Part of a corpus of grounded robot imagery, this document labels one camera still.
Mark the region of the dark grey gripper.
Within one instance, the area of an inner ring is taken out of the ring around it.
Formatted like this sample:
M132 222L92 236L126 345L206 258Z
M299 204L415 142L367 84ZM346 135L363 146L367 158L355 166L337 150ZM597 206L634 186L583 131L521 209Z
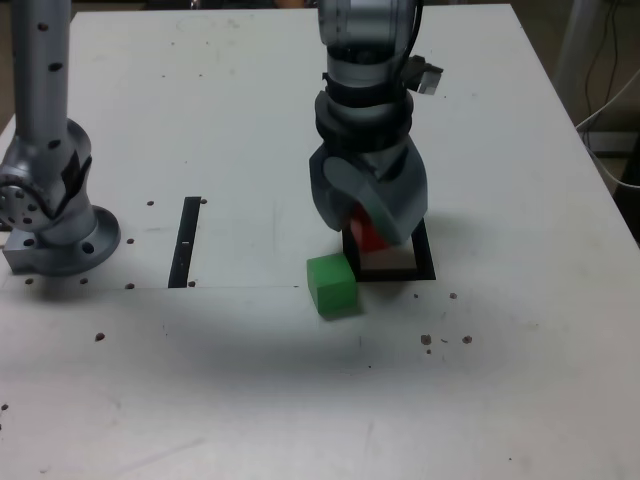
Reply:
M340 232L357 206L390 245L409 239L428 208L424 162L412 140L372 152L350 152L349 161L322 144L309 159L314 205L325 224Z

